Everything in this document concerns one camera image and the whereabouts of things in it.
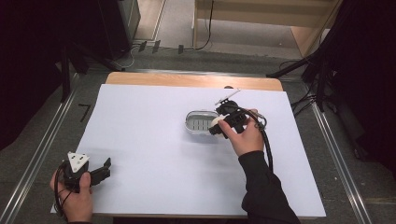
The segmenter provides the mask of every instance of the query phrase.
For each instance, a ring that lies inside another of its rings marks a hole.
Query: black sleeve
[[[268,168],[262,151],[253,151],[239,157],[247,176],[247,194],[242,208],[247,211],[250,224],[300,223],[289,207],[280,180]]]

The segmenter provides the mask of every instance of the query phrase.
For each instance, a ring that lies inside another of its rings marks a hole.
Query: person's hand
[[[247,127],[242,133],[235,133],[230,125],[222,119],[219,120],[218,124],[223,132],[230,138],[233,144],[233,150],[238,157],[251,151],[263,151],[264,142],[262,134],[255,126],[256,121],[253,118],[247,119]]]
[[[56,172],[49,183],[54,190]],[[79,193],[74,193],[66,189],[63,183],[58,182],[58,192],[61,202],[64,203],[64,214],[68,222],[80,221],[91,222],[92,219],[92,196],[91,196],[91,175],[86,172],[79,180]]]

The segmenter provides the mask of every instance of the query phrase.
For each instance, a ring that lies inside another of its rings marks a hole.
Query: person's left hand
[[[54,190],[55,176],[56,172],[53,174],[49,183],[52,190]],[[81,176],[79,180],[79,193],[70,192],[61,182],[58,182],[58,192],[59,198],[63,202],[64,214],[68,222],[91,222],[92,192],[90,173],[86,172]]]

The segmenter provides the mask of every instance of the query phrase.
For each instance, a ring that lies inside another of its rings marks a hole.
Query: white paper
[[[90,170],[112,161],[111,177],[93,187],[93,212],[245,216],[246,178],[229,140],[184,124],[233,91],[103,85],[77,150],[90,156]],[[286,93],[241,90],[231,100],[267,118],[275,174],[296,215],[325,217]]]

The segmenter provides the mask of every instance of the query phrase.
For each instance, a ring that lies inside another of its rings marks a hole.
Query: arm
[[[49,183],[54,190],[55,175]],[[87,172],[79,180],[79,193],[70,192],[63,183],[58,182],[59,197],[68,223],[90,224],[92,219],[91,175]]]
[[[289,207],[280,180],[268,169],[264,160],[262,134],[252,118],[246,129],[238,134],[223,120],[219,126],[230,138],[233,149],[247,176],[247,194],[242,208],[247,211],[249,223],[300,223]]]

